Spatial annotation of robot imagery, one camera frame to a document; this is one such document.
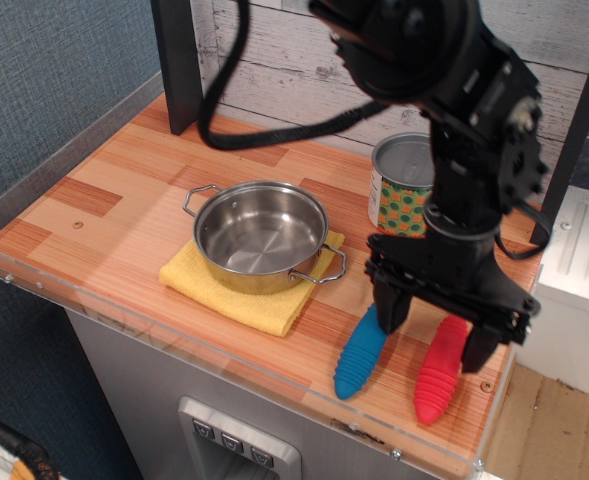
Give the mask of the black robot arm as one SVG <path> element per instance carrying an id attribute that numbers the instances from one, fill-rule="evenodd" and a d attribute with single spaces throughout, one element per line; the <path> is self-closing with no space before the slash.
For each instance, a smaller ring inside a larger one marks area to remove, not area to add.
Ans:
<path id="1" fill-rule="evenodd" d="M 366 270 L 378 323 L 394 332 L 420 298 L 472 324 L 462 369 L 522 343 L 539 303 L 499 267 L 503 218 L 528 200 L 546 165 L 538 81 L 484 24 L 475 1 L 313 1 L 354 83 L 384 105 L 412 104 L 430 123 L 434 168 L 421 238 L 374 234 Z"/>

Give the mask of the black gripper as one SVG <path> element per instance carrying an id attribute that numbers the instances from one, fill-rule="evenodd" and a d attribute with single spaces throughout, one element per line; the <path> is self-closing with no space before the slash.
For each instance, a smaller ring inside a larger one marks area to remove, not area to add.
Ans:
<path id="1" fill-rule="evenodd" d="M 380 329 L 390 335 L 407 319 L 419 298 L 470 321 L 462 372 L 477 373 L 499 343 L 523 344 L 540 304 L 511 280 L 495 258 L 499 215 L 467 226 L 445 216 L 436 205 L 424 211 L 425 236 L 376 233 L 368 237 L 366 272 Z"/>

